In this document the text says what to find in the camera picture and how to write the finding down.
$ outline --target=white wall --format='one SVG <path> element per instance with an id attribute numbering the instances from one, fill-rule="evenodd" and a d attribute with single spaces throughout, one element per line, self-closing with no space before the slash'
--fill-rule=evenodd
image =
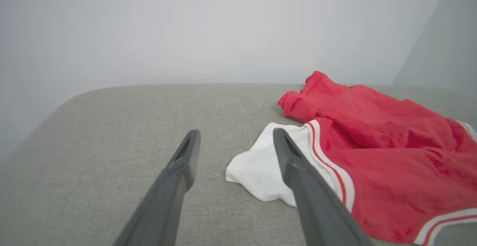
<path id="1" fill-rule="evenodd" d="M 0 160 L 85 91 L 391 84 L 438 0 L 0 0 Z"/>
<path id="2" fill-rule="evenodd" d="M 477 98 L 477 0 L 441 0 L 397 85 L 448 88 Z"/>

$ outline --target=red stripe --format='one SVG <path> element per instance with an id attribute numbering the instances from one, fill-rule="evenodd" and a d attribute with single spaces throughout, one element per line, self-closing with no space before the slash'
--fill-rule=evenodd
<path id="1" fill-rule="evenodd" d="M 446 220 L 436 222 L 436 224 L 434 224 L 431 227 L 431 229 L 429 229 L 429 231 L 427 232 L 426 239 L 424 240 L 423 245 L 426 246 L 429 243 L 429 240 L 431 239 L 431 234 L 434 231 L 434 229 L 436 229 L 436 227 L 438 225 L 440 225 L 442 223 L 445 223 L 445 222 L 459 221 L 459 220 L 465 220 L 465 219 L 471 219 L 471 218 L 477 218 L 477 215 L 467 215 L 466 217 L 455 217 L 455 218 L 450 218 L 450 219 L 446 219 Z"/>
<path id="2" fill-rule="evenodd" d="M 312 127 L 312 132 L 313 132 L 313 152 L 315 153 L 315 156 L 322 162 L 324 163 L 328 168 L 331 168 L 333 171 L 334 171 L 334 174 L 336 175 L 336 177 L 338 178 L 338 181 L 339 181 L 339 185 L 341 186 L 341 193 L 343 195 L 343 204 L 346 205 L 346 190 L 344 188 L 344 182 L 343 180 L 341 179 L 341 176 L 339 175 L 339 173 L 332 167 L 332 166 L 329 166 L 325 161 L 323 161 L 320 156 L 317 154 L 316 152 L 316 149 L 315 149 L 315 128 L 313 127 L 313 125 L 310 123 L 310 122 L 306 122 L 306 124 L 310 125 L 310 127 Z"/>

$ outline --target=white trim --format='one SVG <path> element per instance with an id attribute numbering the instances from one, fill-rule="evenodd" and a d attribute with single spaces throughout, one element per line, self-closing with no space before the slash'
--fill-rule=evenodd
<path id="1" fill-rule="evenodd" d="M 313 130 L 311 129 L 311 127 L 308 124 L 312 125 L 313 128 L 315 129 L 315 140 L 313 140 Z M 347 173 L 347 171 L 345 171 L 340 166 L 336 165 L 331 160 L 329 160 L 329 158 L 323 152 L 322 147 L 320 146 L 320 131 L 321 131 L 321 128 L 320 128 L 320 124 L 318 123 L 318 121 L 317 120 L 311 120 L 310 122 L 308 122 L 308 124 L 305 124 L 305 126 L 308 128 L 308 131 L 310 133 L 310 141 L 311 141 L 310 152 L 312 153 L 312 155 L 315 154 L 314 151 L 313 151 L 313 146 L 315 146 L 316 153 L 320 156 L 320 158 L 323 160 L 323 162 L 328 164 L 329 166 L 331 166 L 332 168 L 334 168 L 337 171 L 337 173 L 341 177 L 341 180 L 344 183 L 344 191 L 346 193 L 346 203 L 344 204 L 344 206 L 346 207 L 346 209 L 348 209 L 349 212 L 351 212 L 353 210 L 354 197 L 355 197 L 353 180 L 351 179 L 351 177 Z M 342 193 L 341 185 L 339 183 L 339 179 L 336 176 L 335 172 L 331 168 L 329 168 L 329 166 L 322 163 L 318 159 L 318 157 L 313 158 L 313 159 L 315 159 L 315 161 L 317 163 L 319 163 L 320 166 L 322 166 L 323 168 L 325 168 L 329 172 L 329 174 L 331 175 L 331 177 L 333 179 L 334 185 L 336 187 L 336 195 L 338 196 L 338 198 L 342 202 L 343 201 L 343 193 Z"/>
<path id="2" fill-rule="evenodd" d="M 464 127 L 464 129 L 470 135 L 470 137 L 472 137 L 472 139 L 477 142 L 477 132 L 474 130 L 474 128 L 470 124 L 467 124 L 466 122 L 460 122 L 459 120 L 457 120 L 457 122 L 459 122 L 459 124 L 462 125 L 462 127 Z"/>
<path id="3" fill-rule="evenodd" d="M 475 215 L 475 217 L 469 218 L 469 219 L 455 220 L 455 221 L 452 220 L 459 217 L 470 217 L 472 215 Z M 440 221 L 446 221 L 446 220 L 448 221 L 437 225 L 434 229 L 431 230 L 431 228 L 435 224 L 437 224 Z M 443 229 L 443 227 L 451 226 L 452 224 L 467 224 L 467 223 L 477 223 L 477 208 L 451 212 L 449 214 L 443 214 L 443 215 L 434 217 L 433 219 L 429 220 L 426 224 L 423 225 L 423 227 L 419 231 L 419 234 L 416 236 L 414 243 L 418 245 L 424 245 L 426 236 L 430 231 L 431 234 L 429 236 L 429 241 L 427 242 L 425 246 L 431 246 L 434 244 L 434 240 L 436 239 L 436 236 L 438 235 L 439 231 Z"/>

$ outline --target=gray fabric surface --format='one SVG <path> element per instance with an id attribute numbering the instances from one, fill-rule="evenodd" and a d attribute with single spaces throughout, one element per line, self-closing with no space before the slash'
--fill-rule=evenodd
<path id="1" fill-rule="evenodd" d="M 225 181 L 225 168 L 297 84 L 106 88 L 53 112 L 0 168 L 0 245 L 111 245 L 190 129 L 201 130 L 196 183 L 176 245 L 305 245 L 298 212 Z M 447 90 L 373 88 L 477 126 L 477 106 Z M 445 229 L 437 245 L 475 245 L 477 225 Z M 392 245 L 376 241 L 377 245 Z"/>

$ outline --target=red fabric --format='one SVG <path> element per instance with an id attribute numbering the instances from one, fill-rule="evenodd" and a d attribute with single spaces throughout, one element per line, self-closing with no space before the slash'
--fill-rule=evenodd
<path id="1" fill-rule="evenodd" d="M 352 214 L 370 236 L 412 243 L 430 219 L 477 208 L 477 143 L 457 121 L 320 72 L 279 105 L 287 117 L 317 119 L 320 146 L 351 176 Z"/>

